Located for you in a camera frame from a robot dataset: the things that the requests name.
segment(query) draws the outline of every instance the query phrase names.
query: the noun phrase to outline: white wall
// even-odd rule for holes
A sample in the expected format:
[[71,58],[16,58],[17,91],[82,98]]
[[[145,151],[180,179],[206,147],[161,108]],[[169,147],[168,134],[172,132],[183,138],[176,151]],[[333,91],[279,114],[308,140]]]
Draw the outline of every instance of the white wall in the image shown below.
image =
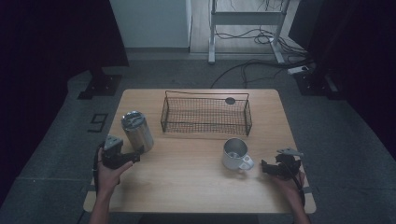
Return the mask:
[[191,0],[110,0],[125,48],[188,48]]

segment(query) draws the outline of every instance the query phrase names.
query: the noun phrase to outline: human arm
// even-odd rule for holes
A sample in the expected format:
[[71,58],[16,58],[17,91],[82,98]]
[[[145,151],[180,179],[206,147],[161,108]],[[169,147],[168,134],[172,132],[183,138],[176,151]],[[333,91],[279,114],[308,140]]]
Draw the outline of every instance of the human arm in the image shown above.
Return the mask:
[[109,169],[102,163],[102,154],[103,149],[100,148],[97,164],[99,190],[96,194],[95,205],[92,209],[90,224],[108,223],[110,199],[114,192],[114,188],[120,182],[120,175],[133,165],[131,161],[128,161],[117,170]]
[[[282,177],[270,175],[271,179],[276,183],[282,194],[288,201],[291,213],[293,215],[295,224],[310,224],[311,220],[309,216],[305,213],[303,201],[300,197],[298,188],[294,183],[293,179],[283,179]],[[296,175],[297,180],[300,184],[304,185],[305,173],[299,172]]]

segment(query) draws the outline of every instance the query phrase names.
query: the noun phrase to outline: gray carpet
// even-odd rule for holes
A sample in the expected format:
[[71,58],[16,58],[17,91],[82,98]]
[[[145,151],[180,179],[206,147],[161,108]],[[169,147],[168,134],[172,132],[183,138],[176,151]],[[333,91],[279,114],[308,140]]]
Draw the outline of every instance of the gray carpet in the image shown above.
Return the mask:
[[[92,180],[92,158],[103,141],[126,89],[208,89],[224,71],[244,61],[145,60],[131,67],[111,67],[122,75],[114,96],[78,100],[91,75],[69,80],[64,106],[47,135],[14,182],[0,223],[87,223],[82,205]],[[317,212],[313,223],[396,223],[396,162],[373,131],[346,101],[325,96],[302,96],[286,70],[254,65],[248,79],[269,77],[248,84],[251,89],[276,89],[303,158]],[[214,88],[240,89],[236,69]],[[103,130],[92,123],[95,114],[108,114]],[[137,223],[139,214],[111,214],[110,223]],[[258,215],[260,223],[291,223],[290,215]]]

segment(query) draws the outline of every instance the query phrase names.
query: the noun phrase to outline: forearm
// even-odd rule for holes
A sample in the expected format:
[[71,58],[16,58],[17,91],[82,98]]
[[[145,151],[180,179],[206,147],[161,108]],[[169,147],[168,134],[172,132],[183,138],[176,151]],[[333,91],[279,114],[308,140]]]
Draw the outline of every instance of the forearm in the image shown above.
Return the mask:
[[95,205],[93,206],[90,224],[107,224],[108,210],[110,206],[111,194],[98,193]]
[[294,224],[310,224],[311,220],[305,213],[301,198],[298,194],[288,198],[291,212],[293,214]]

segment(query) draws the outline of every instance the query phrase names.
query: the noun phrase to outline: metal shelf frame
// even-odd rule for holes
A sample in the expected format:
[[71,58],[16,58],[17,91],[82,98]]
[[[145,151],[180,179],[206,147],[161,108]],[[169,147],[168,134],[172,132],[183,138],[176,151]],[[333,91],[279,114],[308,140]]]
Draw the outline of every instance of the metal shelf frame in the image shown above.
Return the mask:
[[285,21],[290,0],[286,0],[281,11],[270,12],[226,12],[216,11],[216,0],[212,0],[210,12],[209,63],[215,63],[215,27],[216,25],[276,25],[276,32],[270,38],[271,48],[278,63],[285,60],[279,48],[279,36]]

